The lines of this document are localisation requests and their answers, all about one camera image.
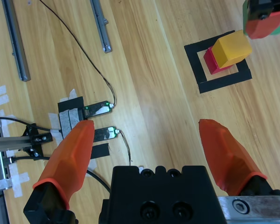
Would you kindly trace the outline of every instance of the black tape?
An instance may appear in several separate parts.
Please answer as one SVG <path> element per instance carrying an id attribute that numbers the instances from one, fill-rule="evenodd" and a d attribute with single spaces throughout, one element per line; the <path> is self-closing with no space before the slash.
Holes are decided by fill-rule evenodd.
<path id="1" fill-rule="evenodd" d="M 91 153 L 91 158 L 96 159 L 104 156 L 109 156 L 109 143 L 105 143 L 102 145 L 98 146 L 93 146 L 92 147 L 92 153 Z"/>
<path id="2" fill-rule="evenodd" d="M 84 120 L 82 108 L 84 107 L 83 97 L 77 97 L 74 99 L 66 100 L 58 103 L 58 111 L 59 113 L 64 112 L 66 110 L 72 110 L 74 108 L 78 108 L 79 120 Z M 97 145 L 92 147 L 91 159 L 96 159 L 104 156 L 109 156 L 109 143 L 105 143 L 102 145 Z"/>
<path id="3" fill-rule="evenodd" d="M 248 67 L 248 64 L 246 60 L 243 60 L 239 63 L 237 63 L 238 72 L 233 73 L 224 77 L 220 77 L 217 79 L 213 79 L 210 81 L 207 81 L 205 73 L 203 71 L 203 67 L 201 65 L 200 59 L 198 57 L 198 52 L 207 50 L 209 47 L 214 46 L 216 41 L 222 37 L 226 36 L 228 34 L 233 33 L 233 31 L 227 32 L 225 34 L 212 37 L 210 39 L 200 41 L 197 43 L 189 44 L 184 46 L 189 62 L 191 64 L 192 70 L 194 72 L 194 76 L 196 79 L 196 82 L 198 84 L 199 92 L 204 93 L 212 90 L 216 90 L 222 87 L 226 87 L 232 84 L 240 83 L 249 79 L 252 79 L 251 71 Z"/>

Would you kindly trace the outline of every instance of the wood grain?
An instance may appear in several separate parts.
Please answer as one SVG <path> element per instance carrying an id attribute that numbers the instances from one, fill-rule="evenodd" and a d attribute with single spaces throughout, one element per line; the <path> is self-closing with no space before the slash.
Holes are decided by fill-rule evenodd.
<path id="1" fill-rule="evenodd" d="M 117 106 L 93 120 L 96 128 L 116 126 L 124 131 L 132 165 L 151 169 L 207 166 L 198 121 L 215 119 L 246 147 L 271 186 L 280 189 L 280 35 L 251 41 L 253 53 L 247 62 L 252 80 L 204 94 L 199 94 L 183 48 L 242 29 L 242 0 L 101 0 L 109 21 L 113 48 L 109 54 L 101 49 L 88 0 L 46 3 L 69 25 L 112 83 Z M 57 113 L 57 103 L 72 89 L 84 97 L 86 105 L 112 101 L 103 79 L 48 9 L 38 0 L 31 5 L 14 0 L 14 4 L 32 80 L 23 83 L 17 77 L 0 1 L 0 85 L 7 86 L 10 97 L 0 109 L 6 115 L 50 127 L 48 113 Z M 9 130 L 18 136 L 24 127 L 11 124 Z M 97 159 L 96 172 L 110 183 L 112 168 L 127 165 L 128 157 L 121 136 L 109 144 L 111 156 Z M 54 142 L 45 145 L 45 154 L 55 147 Z M 28 172 L 30 181 L 21 185 L 23 197 L 14 198 L 11 189 L 5 192 L 11 224 L 28 223 L 22 210 L 44 166 L 43 161 L 18 162 L 19 173 Z M 214 187 L 218 195 L 225 195 Z M 86 177 L 70 209 L 80 223 L 97 223 L 102 199 L 107 197 L 93 178 Z"/>

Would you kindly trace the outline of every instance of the screw hole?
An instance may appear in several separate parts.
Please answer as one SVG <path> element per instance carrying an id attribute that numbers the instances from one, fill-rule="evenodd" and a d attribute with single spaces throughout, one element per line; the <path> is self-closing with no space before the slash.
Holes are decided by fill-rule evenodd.
<path id="1" fill-rule="evenodd" d="M 155 202 L 145 202 L 141 206 L 140 214 L 145 221 L 155 221 L 160 215 L 160 209 Z"/>
<path id="2" fill-rule="evenodd" d="M 181 175 L 181 173 L 177 169 L 170 169 L 168 170 L 168 173 L 171 177 L 178 177 Z"/>
<path id="3" fill-rule="evenodd" d="M 154 173 L 150 169 L 144 169 L 144 170 L 142 170 L 141 175 L 146 177 L 146 178 L 150 178 L 154 175 Z"/>
<path id="4" fill-rule="evenodd" d="M 232 202 L 232 205 L 233 205 L 233 208 L 238 212 L 238 213 L 241 213 L 241 214 L 248 214 L 249 211 L 250 211 L 250 208 L 248 206 L 248 204 L 243 201 L 243 200 L 234 200 Z"/>
<path id="5" fill-rule="evenodd" d="M 192 218 L 192 207 L 185 202 L 177 202 L 173 205 L 173 214 L 181 221 L 188 221 Z"/>

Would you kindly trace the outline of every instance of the black square frame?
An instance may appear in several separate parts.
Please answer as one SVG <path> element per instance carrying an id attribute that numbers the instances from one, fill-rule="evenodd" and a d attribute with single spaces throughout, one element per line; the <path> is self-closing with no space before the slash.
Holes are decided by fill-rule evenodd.
<path id="1" fill-rule="evenodd" d="M 216 78 L 210 81 L 207 81 L 203 67 L 201 65 L 200 59 L 198 57 L 198 52 L 208 49 L 211 46 L 214 46 L 216 41 L 228 34 L 233 33 L 233 31 L 227 32 L 225 34 L 212 37 L 210 39 L 200 41 L 197 43 L 189 44 L 184 46 L 188 59 L 190 61 L 192 70 L 195 75 L 196 82 L 198 84 L 199 92 L 204 93 L 212 90 L 216 90 L 222 87 L 226 87 L 232 84 L 240 83 L 249 79 L 252 79 L 251 71 L 247 65 L 246 60 L 237 63 L 238 72 L 233 73 L 224 77 Z"/>

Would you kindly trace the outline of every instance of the gray metal bar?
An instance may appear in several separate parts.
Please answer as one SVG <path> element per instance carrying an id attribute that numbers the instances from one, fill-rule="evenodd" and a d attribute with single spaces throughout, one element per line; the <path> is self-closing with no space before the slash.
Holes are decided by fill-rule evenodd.
<path id="1" fill-rule="evenodd" d="M 218 200 L 229 224 L 280 223 L 280 196 L 227 196 Z"/>
<path id="2" fill-rule="evenodd" d="M 32 145 L 29 136 L 0 138 L 0 152 L 5 150 L 23 149 L 30 146 Z"/>
<path id="3" fill-rule="evenodd" d="M 104 17 L 99 0 L 90 0 L 92 11 L 94 14 L 94 19 L 98 27 L 99 38 L 101 39 L 102 47 L 105 53 L 112 51 L 109 37 L 107 34 L 106 24 L 108 20 Z"/>
<path id="4" fill-rule="evenodd" d="M 13 56 L 21 81 L 31 80 L 13 0 L 2 0 Z"/>

